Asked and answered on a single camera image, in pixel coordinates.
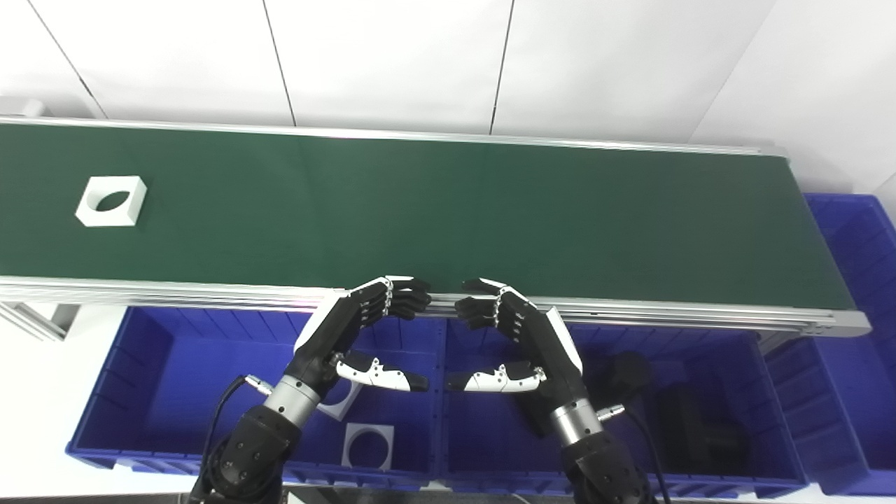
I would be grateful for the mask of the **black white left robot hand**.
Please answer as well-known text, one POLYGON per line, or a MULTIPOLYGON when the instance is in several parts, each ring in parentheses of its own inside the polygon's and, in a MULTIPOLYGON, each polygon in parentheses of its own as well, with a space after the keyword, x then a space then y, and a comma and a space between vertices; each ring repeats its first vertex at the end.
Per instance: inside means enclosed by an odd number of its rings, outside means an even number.
POLYGON ((339 379, 397 391, 426 392, 427 377, 388 365, 383 358, 352 350, 361 331, 384 318, 413 320, 431 302, 430 286, 412 276, 381 276, 354 289, 330 294, 298 335, 294 357, 283 374, 317 403, 339 379))

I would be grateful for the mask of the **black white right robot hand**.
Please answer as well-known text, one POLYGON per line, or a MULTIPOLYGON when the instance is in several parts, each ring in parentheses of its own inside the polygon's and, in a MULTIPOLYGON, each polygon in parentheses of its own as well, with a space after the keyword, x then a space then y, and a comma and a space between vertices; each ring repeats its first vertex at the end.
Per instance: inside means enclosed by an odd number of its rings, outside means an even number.
POLYGON ((544 311, 511 285, 486 278, 461 284, 468 296, 454 304, 468 329, 495 329, 521 349, 522 360, 493 369, 451 371, 446 389, 464 392, 529 393, 548 411, 583 405, 588 391, 572 335, 556 307, 544 311))

